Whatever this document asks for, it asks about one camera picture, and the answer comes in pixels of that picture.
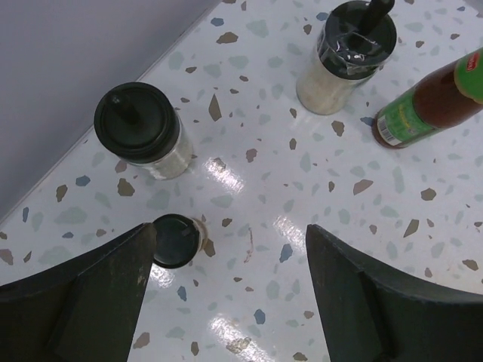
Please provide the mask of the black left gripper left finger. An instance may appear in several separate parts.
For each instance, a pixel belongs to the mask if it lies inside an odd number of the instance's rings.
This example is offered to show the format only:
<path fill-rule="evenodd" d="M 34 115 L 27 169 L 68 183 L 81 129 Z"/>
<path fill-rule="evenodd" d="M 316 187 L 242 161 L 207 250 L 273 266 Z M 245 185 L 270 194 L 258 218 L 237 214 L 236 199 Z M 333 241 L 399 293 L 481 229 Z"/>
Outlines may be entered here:
<path fill-rule="evenodd" d="M 126 361 L 156 246 L 151 223 L 1 287 L 3 361 Z"/>

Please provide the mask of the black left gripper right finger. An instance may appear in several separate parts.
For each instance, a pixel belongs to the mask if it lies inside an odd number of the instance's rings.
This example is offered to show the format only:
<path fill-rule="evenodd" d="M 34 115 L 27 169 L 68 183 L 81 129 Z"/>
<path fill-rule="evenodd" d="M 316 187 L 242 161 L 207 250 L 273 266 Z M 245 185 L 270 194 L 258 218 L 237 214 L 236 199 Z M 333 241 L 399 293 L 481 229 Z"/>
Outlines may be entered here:
<path fill-rule="evenodd" d="M 480 361 L 482 296 L 407 274 L 306 229 L 306 252 L 332 361 Z"/>

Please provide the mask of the red chili sauce bottle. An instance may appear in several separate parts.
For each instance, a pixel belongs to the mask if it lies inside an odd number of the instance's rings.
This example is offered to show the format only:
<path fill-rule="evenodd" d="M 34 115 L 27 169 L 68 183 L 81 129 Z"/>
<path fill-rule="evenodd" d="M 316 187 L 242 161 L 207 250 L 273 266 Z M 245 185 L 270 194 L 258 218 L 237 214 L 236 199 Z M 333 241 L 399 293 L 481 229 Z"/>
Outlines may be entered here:
<path fill-rule="evenodd" d="M 463 123 L 482 110 L 482 49 L 427 75 L 383 107 L 375 118 L 375 140 L 403 149 Z"/>

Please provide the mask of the white salt shaker jar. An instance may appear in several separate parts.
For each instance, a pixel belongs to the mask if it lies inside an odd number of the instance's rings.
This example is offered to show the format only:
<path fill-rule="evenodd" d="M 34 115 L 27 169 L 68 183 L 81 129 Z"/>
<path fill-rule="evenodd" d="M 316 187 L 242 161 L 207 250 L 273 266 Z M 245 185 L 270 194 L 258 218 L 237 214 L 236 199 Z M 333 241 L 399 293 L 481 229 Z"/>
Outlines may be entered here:
<path fill-rule="evenodd" d="M 160 180 L 180 176 L 193 147 L 169 99 L 157 87 L 129 82 L 99 101 L 94 130 L 101 144 L 121 160 Z"/>

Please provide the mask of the white powder shaker jar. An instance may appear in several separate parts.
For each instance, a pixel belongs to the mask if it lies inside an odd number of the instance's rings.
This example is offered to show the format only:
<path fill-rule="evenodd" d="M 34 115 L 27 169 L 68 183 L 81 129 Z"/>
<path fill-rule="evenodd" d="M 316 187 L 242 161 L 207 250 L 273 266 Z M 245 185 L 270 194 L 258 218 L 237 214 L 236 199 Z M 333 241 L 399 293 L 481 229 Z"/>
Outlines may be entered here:
<path fill-rule="evenodd" d="M 301 104 L 332 115 L 392 55 L 397 32 L 389 12 L 394 1 L 348 1 L 329 13 L 309 63 L 296 83 Z"/>

